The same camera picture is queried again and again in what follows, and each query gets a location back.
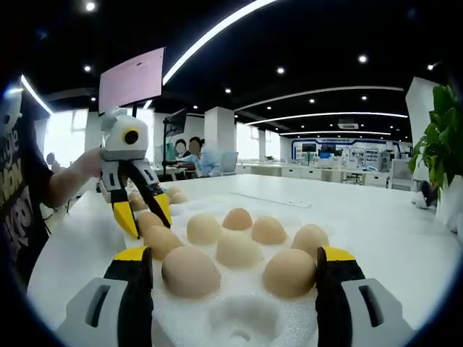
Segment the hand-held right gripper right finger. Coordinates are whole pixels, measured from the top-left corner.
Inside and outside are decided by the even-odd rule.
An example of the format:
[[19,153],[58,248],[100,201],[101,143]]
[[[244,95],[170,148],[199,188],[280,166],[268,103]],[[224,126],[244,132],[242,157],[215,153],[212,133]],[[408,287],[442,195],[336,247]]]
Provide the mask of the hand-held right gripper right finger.
[[344,249],[318,248],[315,286],[319,346],[405,346],[415,333],[400,301]]

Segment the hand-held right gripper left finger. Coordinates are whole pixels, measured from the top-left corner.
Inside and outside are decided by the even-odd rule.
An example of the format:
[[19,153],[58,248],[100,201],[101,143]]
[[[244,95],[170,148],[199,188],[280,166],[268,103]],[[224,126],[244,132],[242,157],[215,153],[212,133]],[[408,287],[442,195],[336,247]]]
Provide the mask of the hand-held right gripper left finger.
[[126,249],[69,301],[56,334],[65,346],[151,346],[152,288],[150,247]]

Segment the person's left hand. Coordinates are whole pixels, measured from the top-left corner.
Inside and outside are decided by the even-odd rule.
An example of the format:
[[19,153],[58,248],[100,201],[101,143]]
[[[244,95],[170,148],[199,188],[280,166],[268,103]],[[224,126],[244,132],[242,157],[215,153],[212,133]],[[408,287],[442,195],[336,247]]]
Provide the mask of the person's left hand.
[[98,178],[101,175],[102,148],[96,147],[83,153],[73,164],[73,171],[83,178]]

